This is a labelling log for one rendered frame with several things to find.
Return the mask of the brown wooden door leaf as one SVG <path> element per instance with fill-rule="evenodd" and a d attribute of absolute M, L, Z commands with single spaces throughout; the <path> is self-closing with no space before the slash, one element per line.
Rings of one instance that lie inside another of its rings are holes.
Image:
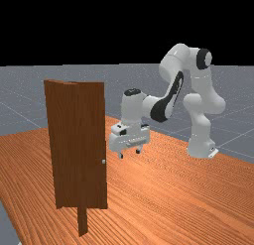
<path fill-rule="evenodd" d="M 107 207 L 102 82 L 46 80 L 56 206 Z"/>

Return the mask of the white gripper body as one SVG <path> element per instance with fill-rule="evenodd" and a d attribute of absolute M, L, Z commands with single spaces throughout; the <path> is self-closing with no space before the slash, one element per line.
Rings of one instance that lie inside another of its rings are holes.
<path fill-rule="evenodd" d="M 124 125 L 121 122 L 111 127 L 109 135 L 109 149 L 119 153 L 133 147 L 143 146 L 150 142 L 150 126 L 148 124 L 136 123 Z"/>

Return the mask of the brown wooden door frame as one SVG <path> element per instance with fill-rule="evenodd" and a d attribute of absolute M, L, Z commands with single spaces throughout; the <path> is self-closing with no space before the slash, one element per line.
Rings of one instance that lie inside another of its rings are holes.
<path fill-rule="evenodd" d="M 82 149 L 75 117 L 77 83 L 44 81 L 56 207 L 76 207 L 78 235 L 88 231 L 82 200 Z"/>

